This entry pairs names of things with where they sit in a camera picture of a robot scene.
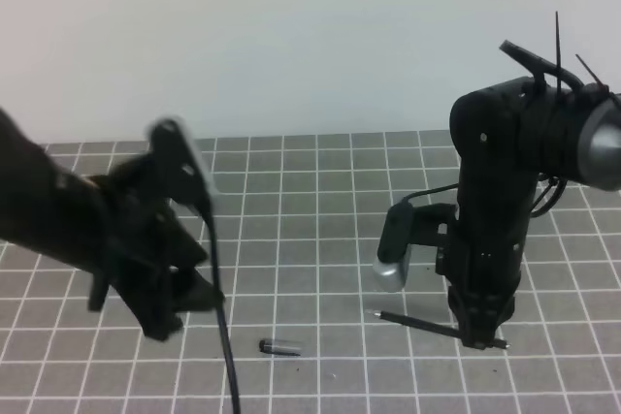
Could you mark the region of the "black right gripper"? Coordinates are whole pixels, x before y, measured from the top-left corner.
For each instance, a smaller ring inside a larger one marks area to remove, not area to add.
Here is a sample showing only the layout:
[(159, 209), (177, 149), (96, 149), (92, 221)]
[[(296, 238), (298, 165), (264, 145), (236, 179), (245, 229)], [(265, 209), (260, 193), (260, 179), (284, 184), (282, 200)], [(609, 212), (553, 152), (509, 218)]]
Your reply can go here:
[[(515, 311), (523, 243), (475, 231), (461, 219), (457, 205), (450, 207), (444, 224), (436, 273), (448, 283), (448, 305), (461, 342), (473, 349), (508, 349), (497, 330)], [(471, 317), (477, 317), (477, 342)]]

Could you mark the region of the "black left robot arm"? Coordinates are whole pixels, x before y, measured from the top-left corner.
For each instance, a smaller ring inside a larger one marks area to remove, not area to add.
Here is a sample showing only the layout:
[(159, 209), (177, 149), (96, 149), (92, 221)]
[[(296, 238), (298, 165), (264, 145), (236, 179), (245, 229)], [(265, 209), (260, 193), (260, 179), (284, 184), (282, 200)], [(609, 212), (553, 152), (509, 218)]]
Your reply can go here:
[(181, 313), (216, 310), (224, 296), (198, 272), (208, 254), (170, 206), (195, 195), (171, 185), (159, 153), (76, 175), (1, 114), (2, 239), (91, 274), (91, 311), (114, 288), (144, 335), (165, 341)]

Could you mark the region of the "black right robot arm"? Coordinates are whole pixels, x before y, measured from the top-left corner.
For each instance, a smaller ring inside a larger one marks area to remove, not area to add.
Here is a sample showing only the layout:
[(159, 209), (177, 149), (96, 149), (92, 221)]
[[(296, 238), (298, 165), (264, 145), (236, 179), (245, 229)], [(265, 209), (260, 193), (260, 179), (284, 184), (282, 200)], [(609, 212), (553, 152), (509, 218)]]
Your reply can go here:
[(521, 78), (459, 98), (449, 122), (461, 165), (441, 273), (463, 344), (483, 349), (515, 308), (539, 177), (619, 190), (620, 99)]

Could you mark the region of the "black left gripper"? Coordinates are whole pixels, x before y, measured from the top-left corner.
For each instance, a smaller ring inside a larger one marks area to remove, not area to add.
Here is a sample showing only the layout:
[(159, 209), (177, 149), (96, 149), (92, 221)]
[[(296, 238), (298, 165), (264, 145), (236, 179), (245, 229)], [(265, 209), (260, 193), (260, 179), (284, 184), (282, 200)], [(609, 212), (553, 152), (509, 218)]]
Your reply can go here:
[(176, 312), (211, 312), (224, 303), (196, 267), (210, 255), (177, 220), (150, 151), (93, 178), (108, 205), (102, 269), (93, 274), (90, 310), (114, 288), (146, 338), (166, 341), (182, 329)]

